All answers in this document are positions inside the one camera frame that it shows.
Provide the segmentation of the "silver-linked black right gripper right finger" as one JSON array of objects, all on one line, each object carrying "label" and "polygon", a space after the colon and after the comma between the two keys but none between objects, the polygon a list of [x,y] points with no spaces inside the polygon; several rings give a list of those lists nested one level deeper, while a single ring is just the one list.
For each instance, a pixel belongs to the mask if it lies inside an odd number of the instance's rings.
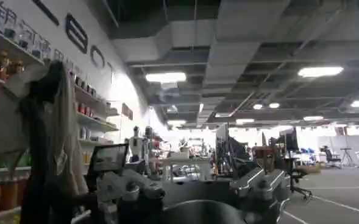
[{"label": "silver-linked black right gripper right finger", "polygon": [[278,169],[266,174],[258,167],[231,181],[230,189],[238,197],[236,206],[247,224],[278,223],[290,200],[285,172]]}]

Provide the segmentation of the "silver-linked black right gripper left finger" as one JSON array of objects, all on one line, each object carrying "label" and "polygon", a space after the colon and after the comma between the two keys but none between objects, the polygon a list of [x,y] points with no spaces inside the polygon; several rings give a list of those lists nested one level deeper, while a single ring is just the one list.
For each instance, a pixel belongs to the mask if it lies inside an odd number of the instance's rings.
[{"label": "silver-linked black right gripper left finger", "polygon": [[161,184],[131,169],[100,174],[96,187],[101,223],[146,223],[163,209]]}]

